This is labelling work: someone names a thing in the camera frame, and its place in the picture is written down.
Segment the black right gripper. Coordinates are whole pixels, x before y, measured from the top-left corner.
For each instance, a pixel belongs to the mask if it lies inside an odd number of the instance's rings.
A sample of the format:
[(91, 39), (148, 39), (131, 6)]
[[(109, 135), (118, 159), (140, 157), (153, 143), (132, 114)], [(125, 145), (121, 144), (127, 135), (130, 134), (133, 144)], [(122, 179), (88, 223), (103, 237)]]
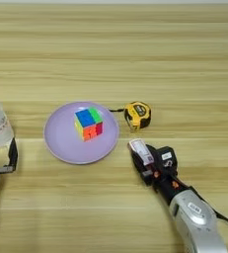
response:
[[(149, 144), (147, 148), (150, 153), (149, 161), (151, 163), (158, 161), (157, 149)], [(140, 178), (146, 186), (152, 186), (155, 192), (159, 193), (166, 204), (169, 205), (172, 199), (179, 193), (185, 191), (187, 186), (178, 179), (178, 166), (174, 163), (169, 165), (151, 164), (150, 169), (146, 168), (140, 156), (135, 152), (131, 152), (132, 161)]]

